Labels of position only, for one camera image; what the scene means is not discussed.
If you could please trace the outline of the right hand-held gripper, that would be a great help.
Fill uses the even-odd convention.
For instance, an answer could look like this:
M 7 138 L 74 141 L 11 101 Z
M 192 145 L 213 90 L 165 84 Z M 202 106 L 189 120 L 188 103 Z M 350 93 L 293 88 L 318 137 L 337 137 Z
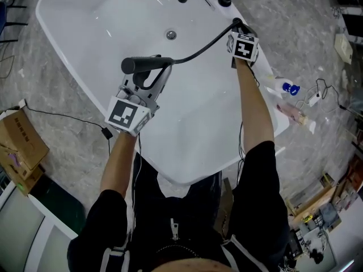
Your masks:
M 231 31 L 227 39 L 227 52 L 232 55 L 231 67 L 236 69 L 235 59 L 239 58 L 253 66 L 258 58 L 258 42 L 259 39 L 254 36 L 256 32 L 248 25 L 242 23 L 240 26 L 240 32 Z

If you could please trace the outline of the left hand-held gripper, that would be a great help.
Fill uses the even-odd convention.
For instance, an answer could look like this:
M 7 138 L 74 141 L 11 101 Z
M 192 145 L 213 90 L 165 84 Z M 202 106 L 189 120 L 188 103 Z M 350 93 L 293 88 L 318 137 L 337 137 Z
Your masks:
M 156 100 L 162 93 L 171 72 L 171 65 L 153 70 L 150 74 L 153 80 L 148 89 L 144 86 L 148 78 L 147 71 L 125 74 L 117 95 L 111 97 L 105 122 L 133 137 L 138 136 L 159 109 Z

